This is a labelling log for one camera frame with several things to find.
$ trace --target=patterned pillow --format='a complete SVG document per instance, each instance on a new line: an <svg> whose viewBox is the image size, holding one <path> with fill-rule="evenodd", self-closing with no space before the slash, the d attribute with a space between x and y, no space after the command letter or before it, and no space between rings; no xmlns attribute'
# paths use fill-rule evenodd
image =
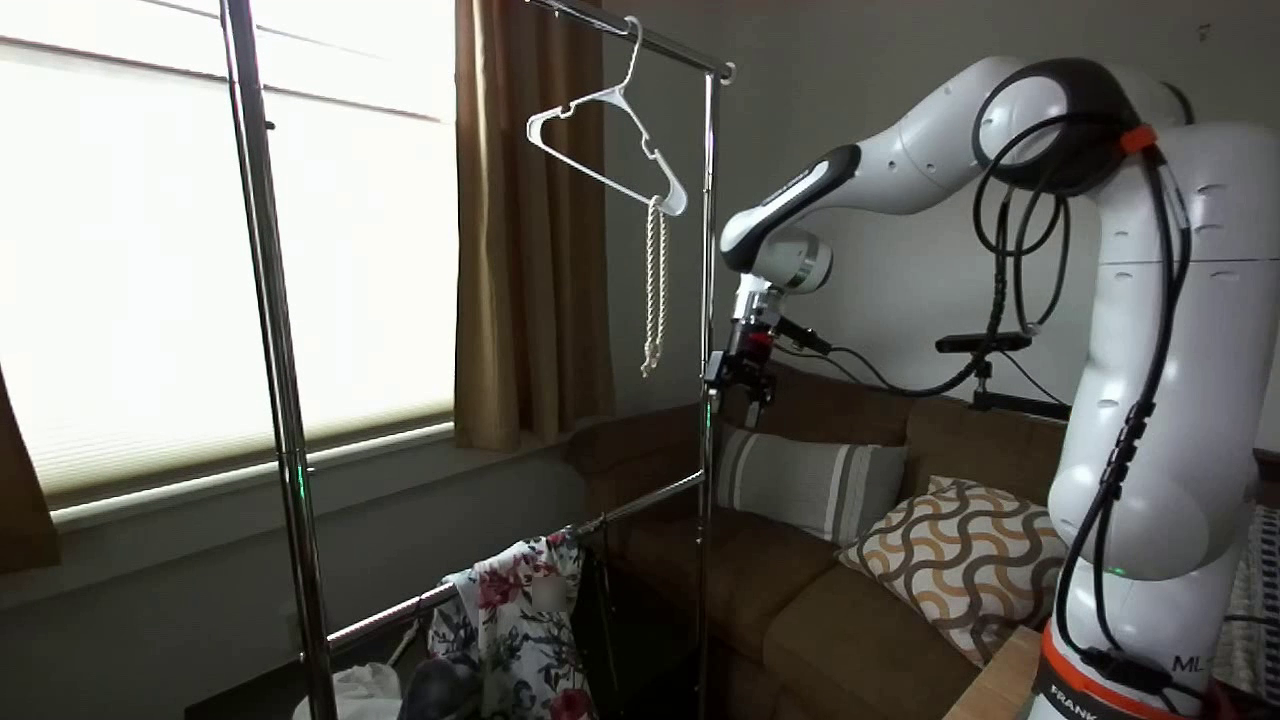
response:
<svg viewBox="0 0 1280 720"><path fill-rule="evenodd" d="M902 499L840 559L909 599L973 663L990 663L1015 624L1048 610L1065 545L1041 504L933 477L924 494Z"/></svg>
<svg viewBox="0 0 1280 720"><path fill-rule="evenodd" d="M856 545L898 499L909 446L804 442L769 430L726 437L717 504Z"/></svg>

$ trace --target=chrome pole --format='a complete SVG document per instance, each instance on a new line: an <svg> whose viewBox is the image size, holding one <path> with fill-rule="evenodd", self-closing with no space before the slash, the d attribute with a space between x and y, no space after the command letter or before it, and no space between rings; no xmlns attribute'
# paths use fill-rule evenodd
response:
<svg viewBox="0 0 1280 720"><path fill-rule="evenodd" d="M278 437L278 477L285 499L295 627L309 666L309 706L313 720L338 720L330 643L319 627L319 578L313 557L313 478L309 478L309 430L295 393L295 357L287 326L287 287L282 256L282 219L273 188L273 143L265 82L255 65L255 27L247 0L220 0L225 50L229 50L229 93L241 148L241 188L251 246L255 310L273 388L273 437Z"/></svg>
<svg viewBox="0 0 1280 720"><path fill-rule="evenodd" d="M578 3L578 0L540 0L540 3L549 3L555 14L566 10L571 19L583 19L583 24L602 27L602 33L607 33L607 36L635 41L635 27L626 14L607 10L607 6L591 6L591 3ZM717 80L731 80L731 65L726 65L717 54L705 54L705 50L697 50L697 47L687 47L687 44L665 36L665 33L644 33L644 47L653 47L653 50L661 50L670 61L681 61L687 66L714 71Z"/></svg>
<svg viewBox="0 0 1280 720"><path fill-rule="evenodd" d="M644 494L635 494L635 499L627 499L620 509L602 512L595 521L587 521L587 523L580 523L571 533L578 535L602 533L603 523L639 515L639 512L656 509L656 504L670 504L670 499L676 499L684 490L697 490L701 482L705 482L705 471L687 471L687 477L681 477L681 478L673 478L665 488L653 488L653 490L644 490ZM365 619L358 619L349 627L330 633L330 647L351 643L351 638L367 637L373 627L399 624L399 619L421 616L421 610L428 610L438 605L448 605L448 599L456 599L456 592L452 592L452 582L440 578L438 589L428 589L421 596L407 596L407 599L387 605L387 607L380 607L380 610L373 610L373 616L365 616Z"/></svg>
<svg viewBox="0 0 1280 720"><path fill-rule="evenodd" d="M714 322L717 322L717 163L722 163L722 82L731 82L729 71L705 71L705 261L701 261L701 359L705 359L705 416L701 416L701 499L697 499L697 717L710 720L710 689L714 689L714 638L710 638L710 545L717 523L717 420L722 420L722 388L717 388L717 353L714 353Z"/></svg>

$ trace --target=wire hanger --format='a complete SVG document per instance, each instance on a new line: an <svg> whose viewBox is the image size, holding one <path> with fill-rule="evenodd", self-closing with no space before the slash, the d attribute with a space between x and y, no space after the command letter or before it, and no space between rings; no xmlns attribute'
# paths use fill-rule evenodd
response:
<svg viewBox="0 0 1280 720"><path fill-rule="evenodd" d="M687 191L684 191L681 176L673 171L673 163L665 158L665 151L653 148L653 136L648 136L644 118L633 113L633 105L627 105L627 96L626 96L627 82L633 82L633 75L635 75L639 47L644 47L644 24L639 24L635 14L627 14L627 24L635 27L627 75L626 75L620 82L611 82L611 88L602 88L602 93L578 96L578 99L567 99L567 105L532 113L532 115L523 118L523 136L529 136L529 143L538 143L540 151L555 154L559 163L567 163L567 166L578 166L578 171L583 171L583 176L591 176L591 180L602 180L602 182L607 182L607 188L616 188L616 191L626 191L626 196L633 196L633 201L639 201L639 203L653 203L653 196L644 196L644 191L635 191L635 188L627 188L627 182L620 182L620 180L611 180L611 176L603 176L603 171L595 171L595 166L587 166L587 163L555 151L555 148L543 138L543 122L549 122L549 118L567 118L580 105L611 105L611 107L620 107L620 113L633 115L633 122L639 127L639 151L670 176L670 191L661 196L661 213L665 213L665 215L681 215L681 213L687 209Z"/></svg>

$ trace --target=brown couch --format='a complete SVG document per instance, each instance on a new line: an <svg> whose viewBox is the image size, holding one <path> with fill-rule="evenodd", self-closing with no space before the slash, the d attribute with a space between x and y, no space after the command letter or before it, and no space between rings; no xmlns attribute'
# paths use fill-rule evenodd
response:
<svg viewBox="0 0 1280 720"><path fill-rule="evenodd" d="M701 406L607 420L567 442L587 512L616 509L701 464ZM928 477L969 477L1041 499L1065 427L906 401L782 368L760 430L846 442L906 442L902 494ZM607 529L607 565L670 607L697 607L691 499ZM717 509L710 540L714 717L731 720L935 720L978 666L880 578L795 529Z"/></svg>

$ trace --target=brown curtain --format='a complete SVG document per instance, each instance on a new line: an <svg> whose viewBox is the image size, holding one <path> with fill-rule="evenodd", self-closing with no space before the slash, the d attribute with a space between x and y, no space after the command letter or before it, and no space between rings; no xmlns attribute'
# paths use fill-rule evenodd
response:
<svg viewBox="0 0 1280 720"><path fill-rule="evenodd" d="M0 372L0 576L35 565L58 565L58 533Z"/></svg>
<svg viewBox="0 0 1280 720"><path fill-rule="evenodd" d="M456 438L515 446L611 406L603 188L523 138L529 113L602 88L602 36L513 0L456 0L456 33ZM602 132L549 122L591 166Z"/></svg>

